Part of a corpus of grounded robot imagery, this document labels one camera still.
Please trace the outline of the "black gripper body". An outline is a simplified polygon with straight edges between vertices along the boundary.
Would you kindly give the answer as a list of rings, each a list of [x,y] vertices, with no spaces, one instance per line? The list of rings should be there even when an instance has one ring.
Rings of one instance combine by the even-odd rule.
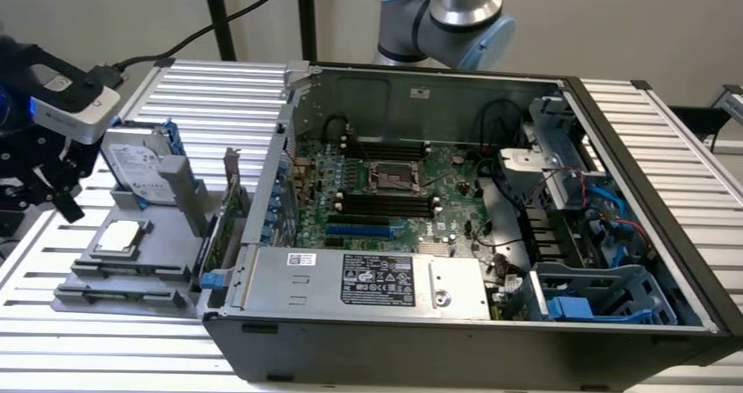
[[[2,131],[2,185],[30,190],[43,184],[53,190],[71,190],[91,175],[101,140],[81,143],[35,125]]]

